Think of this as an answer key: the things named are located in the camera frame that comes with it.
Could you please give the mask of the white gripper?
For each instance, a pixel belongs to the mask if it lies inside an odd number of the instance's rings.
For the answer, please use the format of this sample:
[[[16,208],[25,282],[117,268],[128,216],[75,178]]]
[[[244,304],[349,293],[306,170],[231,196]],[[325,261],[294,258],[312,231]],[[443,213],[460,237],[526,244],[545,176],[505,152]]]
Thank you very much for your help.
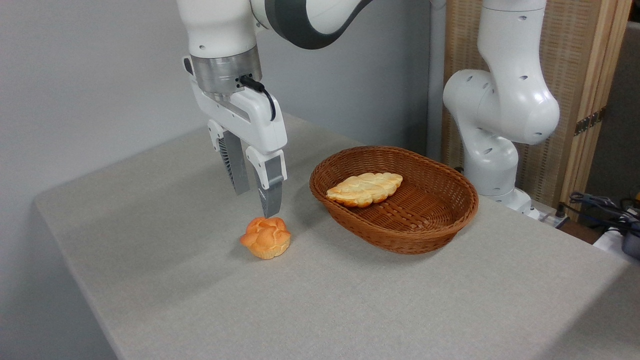
[[[212,145],[238,196],[250,190],[242,141],[250,145],[246,158],[253,166],[263,216],[272,218],[281,211],[282,183],[288,179],[282,150],[288,137],[278,102],[247,88],[218,101],[207,96],[195,81],[190,86],[199,108],[209,118]]]

